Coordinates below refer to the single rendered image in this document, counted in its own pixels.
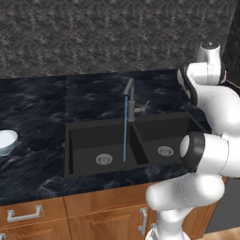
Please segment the black double sink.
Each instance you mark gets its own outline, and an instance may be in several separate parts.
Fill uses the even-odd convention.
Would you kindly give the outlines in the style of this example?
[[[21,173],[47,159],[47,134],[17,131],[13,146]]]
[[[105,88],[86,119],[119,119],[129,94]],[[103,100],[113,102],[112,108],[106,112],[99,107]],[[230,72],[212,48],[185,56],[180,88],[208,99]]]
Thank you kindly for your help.
[[[107,119],[66,125],[65,177],[181,164],[179,147],[204,128],[188,112]]]

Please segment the wooden panel under sink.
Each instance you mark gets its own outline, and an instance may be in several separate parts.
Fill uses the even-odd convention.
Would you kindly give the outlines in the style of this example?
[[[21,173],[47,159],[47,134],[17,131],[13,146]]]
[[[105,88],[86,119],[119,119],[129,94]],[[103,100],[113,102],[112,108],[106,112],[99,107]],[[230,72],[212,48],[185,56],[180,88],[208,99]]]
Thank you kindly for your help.
[[[145,191],[151,183],[69,195],[64,198],[70,217],[146,203]]]

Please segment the white bowl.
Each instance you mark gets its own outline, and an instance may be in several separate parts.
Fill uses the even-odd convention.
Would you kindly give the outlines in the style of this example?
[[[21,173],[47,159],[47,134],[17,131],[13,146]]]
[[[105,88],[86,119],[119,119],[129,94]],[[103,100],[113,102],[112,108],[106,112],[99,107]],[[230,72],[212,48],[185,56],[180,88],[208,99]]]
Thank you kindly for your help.
[[[18,134],[14,130],[0,131],[0,156],[9,155],[16,147]]]

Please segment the grey metal tap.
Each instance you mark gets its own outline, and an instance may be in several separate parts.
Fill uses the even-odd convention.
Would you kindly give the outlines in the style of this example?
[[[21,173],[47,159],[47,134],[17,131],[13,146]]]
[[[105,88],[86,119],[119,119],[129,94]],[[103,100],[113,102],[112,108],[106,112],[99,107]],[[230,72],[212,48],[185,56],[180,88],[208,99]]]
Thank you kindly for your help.
[[[146,110],[146,106],[148,102],[145,103],[143,107],[135,107],[135,83],[133,79],[129,79],[124,90],[124,95],[127,98],[127,120],[129,122],[135,121],[135,114],[136,113],[144,113]]]

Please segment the wooden drawer front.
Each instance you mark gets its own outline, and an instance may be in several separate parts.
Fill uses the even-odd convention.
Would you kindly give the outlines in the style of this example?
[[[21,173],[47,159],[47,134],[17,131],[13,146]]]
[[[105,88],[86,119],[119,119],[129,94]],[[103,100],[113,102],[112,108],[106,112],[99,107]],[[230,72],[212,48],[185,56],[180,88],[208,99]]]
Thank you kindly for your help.
[[[34,215],[35,218],[8,222],[9,210],[14,212],[14,218],[28,215]],[[9,228],[13,226],[56,220],[65,218],[66,216],[66,208],[62,197],[2,205],[0,206],[0,228]]]

